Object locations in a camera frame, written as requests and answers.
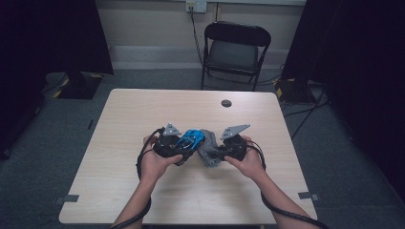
hand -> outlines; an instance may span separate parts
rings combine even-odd
[[[252,139],[250,137],[243,135],[242,138],[246,141],[247,145],[253,146]],[[262,167],[262,162],[258,152],[252,148],[246,148],[246,155],[242,161],[231,156],[225,156],[225,160],[229,162],[229,164],[239,169],[243,175],[253,180],[266,176],[266,171]]]
[[[149,136],[143,138],[143,144],[145,144],[148,138]],[[152,145],[155,144],[157,140],[158,138],[155,135],[152,136],[145,148],[144,152],[146,153],[142,152],[145,155],[143,156],[141,163],[140,181],[147,180],[157,182],[169,165],[179,162],[182,159],[182,155],[172,156],[169,158],[164,158],[157,155],[152,148]]]

chair backrest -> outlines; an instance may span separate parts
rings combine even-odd
[[[265,29],[258,26],[238,24],[233,22],[214,22],[205,28],[207,38],[244,45],[265,47],[271,42],[271,36]]]

blue object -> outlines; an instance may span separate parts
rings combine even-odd
[[[203,132],[199,130],[188,130],[178,142],[175,148],[181,150],[196,150],[200,142],[204,140]]]

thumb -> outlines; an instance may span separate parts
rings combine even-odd
[[[229,162],[229,164],[235,167],[238,167],[238,164],[241,162],[238,159],[233,158],[232,156],[225,156],[224,158],[227,162]]]
[[[167,163],[174,164],[176,162],[179,162],[181,159],[182,159],[182,155],[171,156],[171,157],[167,158]]]

wooden table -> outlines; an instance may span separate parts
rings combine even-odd
[[[222,101],[232,102],[229,108]],[[112,223],[139,180],[136,161],[142,139],[173,123],[214,132],[250,124],[248,135],[263,149],[266,171],[289,197],[316,219],[288,129],[274,94],[212,91],[116,89],[111,91],[59,219],[63,223]],[[185,164],[169,166],[152,195],[144,223],[273,224],[253,181],[221,162],[205,168],[197,152]]]

